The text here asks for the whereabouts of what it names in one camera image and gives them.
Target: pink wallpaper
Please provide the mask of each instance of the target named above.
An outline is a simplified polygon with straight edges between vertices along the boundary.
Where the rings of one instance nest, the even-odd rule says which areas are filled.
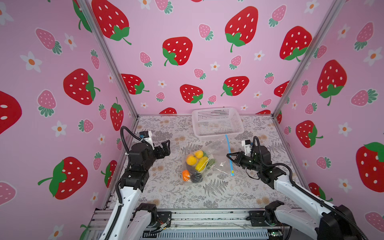
[[[384,239],[383,1],[345,3],[282,109],[309,189]]]
[[[140,114],[277,106],[331,0],[89,0]]]
[[[89,30],[71,0],[0,2],[2,240],[82,239],[102,208],[133,118]]]

